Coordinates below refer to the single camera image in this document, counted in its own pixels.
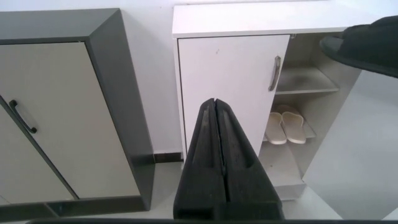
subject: cabinet door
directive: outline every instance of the cabinet door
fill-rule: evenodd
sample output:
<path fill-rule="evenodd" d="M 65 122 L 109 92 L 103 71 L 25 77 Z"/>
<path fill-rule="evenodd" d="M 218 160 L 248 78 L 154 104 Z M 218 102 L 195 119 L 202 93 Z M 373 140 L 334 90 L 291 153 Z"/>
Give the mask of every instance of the cabinet door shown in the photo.
<path fill-rule="evenodd" d="M 84 43 L 2 45 L 0 71 L 0 94 L 77 196 L 139 195 Z"/>
<path fill-rule="evenodd" d="M 2 106 L 0 124 L 0 205 L 73 199 Z"/>
<path fill-rule="evenodd" d="M 288 41 L 288 35 L 178 40 L 187 147 L 200 105 L 218 98 L 231 106 L 259 154 L 275 95 L 269 90 L 275 57 L 282 65 Z"/>

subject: cabinet shelf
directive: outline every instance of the cabinet shelf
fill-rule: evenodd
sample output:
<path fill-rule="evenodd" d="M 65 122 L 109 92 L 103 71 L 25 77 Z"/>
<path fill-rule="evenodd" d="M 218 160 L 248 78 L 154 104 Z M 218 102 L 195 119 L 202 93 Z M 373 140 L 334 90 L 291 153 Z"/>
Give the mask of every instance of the cabinet shelf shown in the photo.
<path fill-rule="evenodd" d="M 303 124 L 303 129 L 304 129 L 306 138 L 315 138 L 317 136 L 317 134 L 315 134 L 313 129 L 310 127 L 310 125 L 305 120 L 304 120 L 304 124 Z M 266 135 L 264 135 L 264 137 L 262 138 L 262 141 L 263 142 L 268 141 L 266 138 Z"/>
<path fill-rule="evenodd" d="M 300 197 L 306 185 L 287 144 L 273 145 L 264 142 L 259 160 L 281 200 Z"/>
<path fill-rule="evenodd" d="M 288 67 L 280 73 L 276 95 L 299 93 L 323 93 L 339 88 L 316 67 Z"/>

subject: floor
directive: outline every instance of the floor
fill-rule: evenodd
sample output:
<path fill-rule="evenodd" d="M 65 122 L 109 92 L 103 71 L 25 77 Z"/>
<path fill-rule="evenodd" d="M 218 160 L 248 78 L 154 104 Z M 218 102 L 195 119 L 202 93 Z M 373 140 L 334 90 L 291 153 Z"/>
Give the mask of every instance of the floor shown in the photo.
<path fill-rule="evenodd" d="M 80 218 L 165 218 L 173 219 L 173 202 L 181 176 L 181 162 L 156 164 L 152 209 L 148 212 L 117 213 Z M 307 187 L 300 199 L 284 201 L 286 219 L 338 220 L 341 217 L 331 209 L 311 188 Z M 388 219 L 397 219 L 397 211 Z"/>

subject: white slipper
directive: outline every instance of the white slipper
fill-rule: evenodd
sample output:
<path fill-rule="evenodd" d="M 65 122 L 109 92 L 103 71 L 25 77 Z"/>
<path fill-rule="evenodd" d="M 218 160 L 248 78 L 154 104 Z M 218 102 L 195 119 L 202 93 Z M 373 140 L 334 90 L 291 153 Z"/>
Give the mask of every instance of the white slipper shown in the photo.
<path fill-rule="evenodd" d="M 266 128 L 266 138 L 271 144 L 285 144 L 287 142 L 286 135 L 282 126 L 282 115 L 280 113 L 271 112 Z"/>
<path fill-rule="evenodd" d="M 287 105 L 278 106 L 277 111 L 282 113 L 281 125 L 285 131 L 287 140 L 296 144 L 304 144 L 307 138 L 303 129 L 304 118 L 300 113 Z"/>

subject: black object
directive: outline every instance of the black object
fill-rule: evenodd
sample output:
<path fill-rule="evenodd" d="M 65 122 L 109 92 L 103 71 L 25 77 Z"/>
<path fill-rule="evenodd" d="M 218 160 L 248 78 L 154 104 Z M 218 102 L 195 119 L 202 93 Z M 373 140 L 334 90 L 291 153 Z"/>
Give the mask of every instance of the black object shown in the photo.
<path fill-rule="evenodd" d="M 283 220 L 282 203 L 232 109 L 199 110 L 174 201 L 174 219 Z"/>
<path fill-rule="evenodd" d="M 37 128 L 33 127 L 29 127 L 29 125 L 24 121 L 24 119 L 21 117 L 21 115 L 18 113 L 17 110 L 17 106 L 18 103 L 16 100 L 11 100 L 9 102 L 10 105 L 10 109 L 12 110 L 12 112 L 15 114 L 15 116 L 17 117 L 18 121 L 21 122 L 21 124 L 26 128 L 26 130 L 28 130 L 30 133 L 34 134 L 37 132 Z"/>
<path fill-rule="evenodd" d="M 320 47 L 337 62 L 398 78 L 398 16 L 349 27 L 341 37 L 324 37 Z"/>

